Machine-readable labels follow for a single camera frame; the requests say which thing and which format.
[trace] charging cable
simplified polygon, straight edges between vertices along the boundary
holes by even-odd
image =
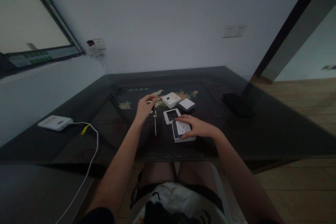
[[[93,162],[93,160],[94,160],[94,158],[95,158],[95,156],[96,156],[96,154],[97,154],[97,152],[98,152],[98,136],[99,136],[98,131],[97,131],[97,130],[96,130],[90,123],[88,123],[88,122],[87,122],[87,123],[86,123],[86,122],[73,122],[72,124],[80,124],[80,123],[87,124],[87,126],[83,129],[81,135],[84,135],[86,129],[87,129],[89,126],[91,126],[91,128],[97,133],[97,147],[96,147],[96,152],[94,153],[94,155],[93,155],[93,157],[92,157],[92,159],[91,159],[91,162],[90,162],[90,164],[89,164],[89,168],[87,169],[88,171],[87,171],[87,173],[86,173],[86,176],[85,176],[85,178],[84,178],[82,184],[80,185],[80,187],[79,187],[78,191],[76,192],[74,198],[73,198],[72,201],[70,202],[68,208],[64,211],[64,213],[63,213],[62,216],[58,219],[58,221],[56,222],[56,224],[58,224],[58,223],[60,222],[60,220],[64,217],[64,215],[67,213],[67,211],[68,211],[69,208],[71,207],[72,203],[75,201],[75,199],[76,199],[76,197],[77,197],[79,191],[81,190],[81,188],[82,188],[82,186],[83,186],[85,180],[87,179],[87,177],[88,177],[88,175],[89,175],[89,171],[90,171],[92,162]]]

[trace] dark table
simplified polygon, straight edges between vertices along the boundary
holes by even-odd
[[[250,167],[336,155],[333,135],[224,66],[105,75],[46,117],[59,115],[92,123],[99,131],[100,144],[92,169],[104,172],[135,117],[138,100],[148,93],[160,97],[170,92],[195,102],[189,114],[220,128],[242,159],[250,161]],[[236,116],[222,101],[224,93],[240,95],[256,115]],[[169,109],[160,104],[157,136],[153,117],[146,120],[136,161],[218,159],[211,139],[198,137],[196,141],[175,143],[171,125],[164,122],[165,110]],[[85,125],[70,125],[55,132],[37,123],[0,148],[0,163],[66,165],[84,172],[96,148],[96,133],[88,128],[84,136],[80,135]]]

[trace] window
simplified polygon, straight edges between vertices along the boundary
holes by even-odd
[[[51,0],[0,0],[1,77],[84,53]]]

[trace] window frame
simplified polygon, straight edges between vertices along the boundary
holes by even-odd
[[[85,54],[82,45],[73,34],[53,0],[40,1],[65,35],[70,45],[6,54],[0,52],[0,78],[33,69],[47,63],[65,61]],[[20,61],[22,64],[28,64],[27,61],[29,61],[30,64],[18,66],[20,65]]]

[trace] electrical socket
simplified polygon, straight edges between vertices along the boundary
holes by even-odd
[[[223,38],[241,37],[247,28],[247,24],[226,25]]]
[[[88,51],[95,57],[103,54],[103,52],[99,48],[97,48],[96,45],[89,47]]]
[[[106,50],[106,46],[105,46],[104,40],[102,38],[101,39],[100,38],[94,38],[93,42],[94,42],[95,46],[97,46],[98,49]]]

